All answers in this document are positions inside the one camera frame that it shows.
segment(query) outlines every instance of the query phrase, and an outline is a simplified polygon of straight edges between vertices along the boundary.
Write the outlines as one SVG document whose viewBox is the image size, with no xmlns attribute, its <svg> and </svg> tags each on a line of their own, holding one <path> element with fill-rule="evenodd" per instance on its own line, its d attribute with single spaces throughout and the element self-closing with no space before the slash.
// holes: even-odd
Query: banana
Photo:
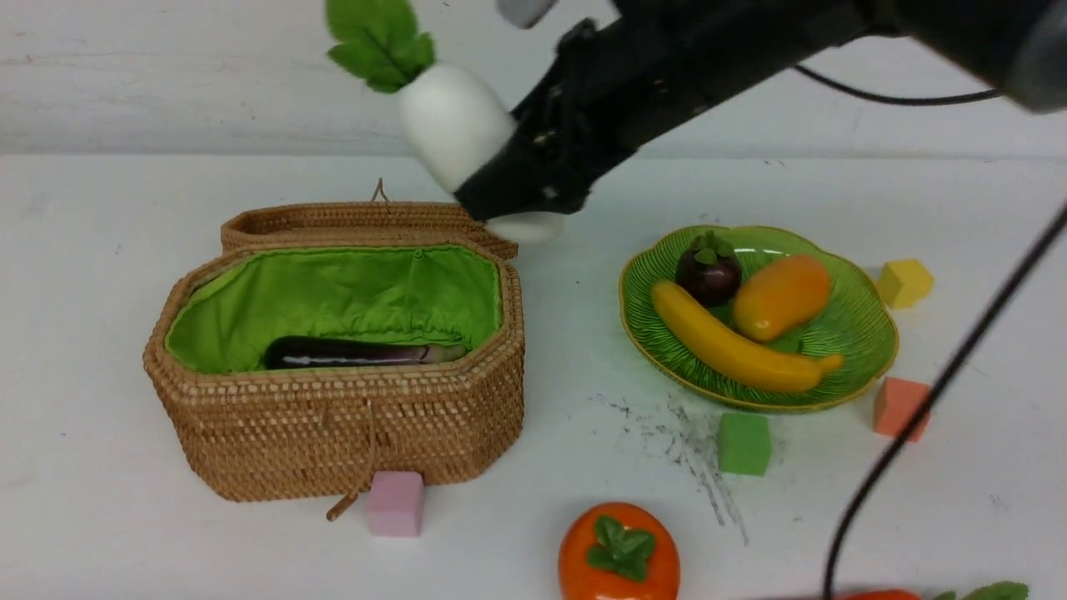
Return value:
<svg viewBox="0 0 1067 600">
<path fill-rule="evenodd" d="M 779 352 L 734 332 L 680 285 L 652 285 L 652 306 L 667 329 L 710 368 L 745 385 L 779 393 L 803 393 L 844 365 L 841 354 L 811 358 Z"/>
</svg>

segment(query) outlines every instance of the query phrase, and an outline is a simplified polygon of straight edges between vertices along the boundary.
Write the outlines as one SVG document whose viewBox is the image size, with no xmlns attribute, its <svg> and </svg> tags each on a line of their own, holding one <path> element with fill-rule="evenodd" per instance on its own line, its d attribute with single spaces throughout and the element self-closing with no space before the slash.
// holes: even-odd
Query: white wall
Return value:
<svg viewBox="0 0 1067 600">
<path fill-rule="evenodd" d="M 415 0 L 442 58 L 514 102 L 584 16 L 605 0 L 561 0 L 537 30 L 493 0 Z M 407 154 L 389 98 L 329 63 L 320 1 L 3 0 L 0 152 Z M 864 41 L 811 66 L 897 95 L 982 86 L 905 41 Z M 941 109 L 862 102 L 782 74 L 662 138 L 648 156 L 1067 158 L 1067 115 L 1006 101 Z"/>
</svg>

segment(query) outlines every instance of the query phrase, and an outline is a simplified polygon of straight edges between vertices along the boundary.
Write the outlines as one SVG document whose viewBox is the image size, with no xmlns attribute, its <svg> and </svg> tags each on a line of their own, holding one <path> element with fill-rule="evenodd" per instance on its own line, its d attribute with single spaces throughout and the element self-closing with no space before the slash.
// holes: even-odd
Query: carrot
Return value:
<svg viewBox="0 0 1067 600">
<path fill-rule="evenodd" d="M 559 548 L 563 600 L 678 600 L 682 566 L 667 528 L 621 502 L 594 506 Z"/>
<path fill-rule="evenodd" d="M 886 589 L 846 596 L 840 600 L 923 600 L 918 595 L 903 589 Z"/>
</svg>

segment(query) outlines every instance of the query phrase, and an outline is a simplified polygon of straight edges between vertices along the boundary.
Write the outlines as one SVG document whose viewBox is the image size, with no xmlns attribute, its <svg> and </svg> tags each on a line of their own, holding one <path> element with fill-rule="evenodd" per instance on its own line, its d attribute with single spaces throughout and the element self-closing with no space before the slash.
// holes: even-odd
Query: green plate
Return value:
<svg viewBox="0 0 1067 600">
<path fill-rule="evenodd" d="M 819 316 L 770 346 L 817 357 L 840 352 L 845 366 L 810 392 L 782 394 L 723 377 L 689 352 L 656 315 L 650 289 L 657 280 L 674 279 L 679 256 L 694 237 L 707 231 L 734 246 L 745 280 L 784 255 L 811 254 L 821 259 L 833 282 L 829 304 Z M 656 367 L 697 394 L 749 410 L 815 411 L 858 398 L 889 370 L 899 348 L 896 323 L 866 271 L 775 227 L 698 225 L 679 230 L 626 264 L 619 280 L 619 303 L 626 335 Z M 712 313 L 732 326 L 729 306 Z"/>
</svg>

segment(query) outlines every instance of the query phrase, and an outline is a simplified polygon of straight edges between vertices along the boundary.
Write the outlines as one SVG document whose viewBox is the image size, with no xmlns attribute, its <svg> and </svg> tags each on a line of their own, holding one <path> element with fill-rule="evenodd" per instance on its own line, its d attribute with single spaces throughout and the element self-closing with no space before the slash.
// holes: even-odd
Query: orange block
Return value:
<svg viewBox="0 0 1067 600">
<path fill-rule="evenodd" d="M 929 391 L 930 386 L 925 383 L 887 377 L 881 382 L 881 389 L 878 390 L 878 396 L 874 401 L 874 430 L 882 436 L 895 438 L 904 430 L 908 421 L 911 421 L 911 415 L 926 399 Z M 926 430 L 927 423 L 929 423 L 928 414 L 908 441 L 918 442 Z"/>
</svg>

